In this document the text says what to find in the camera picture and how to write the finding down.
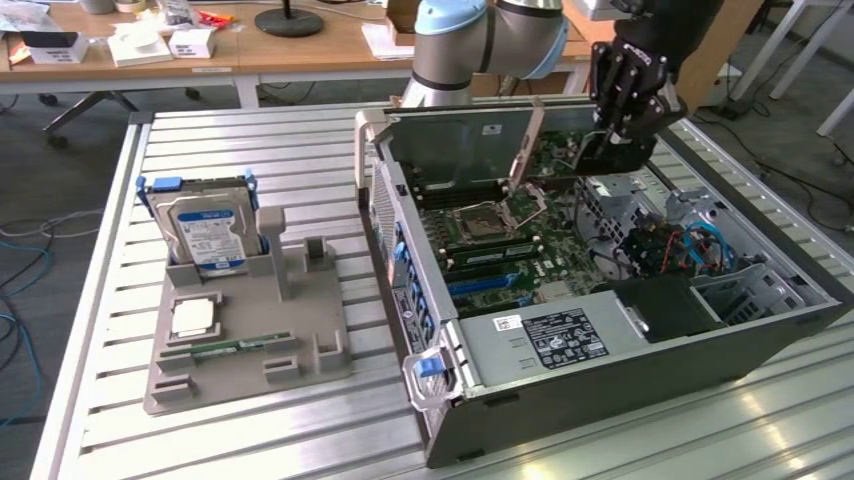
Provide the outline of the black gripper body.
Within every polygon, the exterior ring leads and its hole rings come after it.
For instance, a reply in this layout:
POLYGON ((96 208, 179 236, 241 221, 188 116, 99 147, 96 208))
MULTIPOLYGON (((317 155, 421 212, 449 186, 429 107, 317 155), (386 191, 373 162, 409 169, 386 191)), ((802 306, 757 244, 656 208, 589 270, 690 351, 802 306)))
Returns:
MULTIPOLYGON (((685 61, 698 49, 724 3, 721 1, 610 1, 625 15, 614 23, 632 61, 632 87, 677 85, 685 61)), ((632 93, 626 108, 632 108, 632 93)))

